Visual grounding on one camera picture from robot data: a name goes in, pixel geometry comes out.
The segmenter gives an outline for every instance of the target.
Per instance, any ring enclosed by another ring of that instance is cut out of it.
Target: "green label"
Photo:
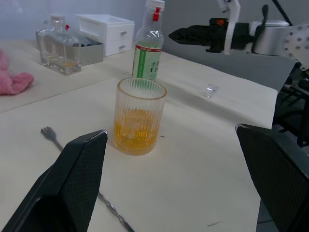
[[[132,76],[155,80],[162,48],[135,46]]]

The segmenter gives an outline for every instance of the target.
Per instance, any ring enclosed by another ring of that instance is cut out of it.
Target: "pink stuffed toy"
[[[16,95],[27,88],[34,80],[30,73],[12,75],[8,73],[9,61],[0,49],[0,95]]]

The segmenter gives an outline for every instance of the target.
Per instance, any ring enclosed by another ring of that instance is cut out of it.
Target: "white bottle cap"
[[[161,8],[161,11],[164,11],[165,2],[162,0],[147,0],[146,7],[156,9],[157,7]]]

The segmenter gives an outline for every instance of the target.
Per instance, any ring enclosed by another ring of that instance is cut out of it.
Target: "orange juice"
[[[114,144],[133,155],[151,151],[159,131],[160,118],[157,114],[141,109],[121,112],[121,121],[114,122]]]

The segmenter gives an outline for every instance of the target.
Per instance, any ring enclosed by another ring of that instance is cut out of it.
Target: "fork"
[[[63,147],[60,145],[60,143],[56,139],[56,133],[51,129],[50,127],[45,127],[41,129],[42,135],[44,135],[45,139],[52,141],[57,148],[62,151]],[[114,214],[119,222],[122,224],[122,226],[126,229],[128,232],[134,232],[132,227],[127,223],[127,221],[117,212],[117,210],[114,208],[114,206],[103,196],[102,193],[98,192],[98,198],[100,201],[102,201],[108,208],[109,211],[111,211],[112,214]]]
[[[56,133],[53,131],[53,129],[50,127],[45,127],[41,129],[41,133],[44,135],[45,139],[52,141],[60,151],[63,150],[63,147],[56,139]]]

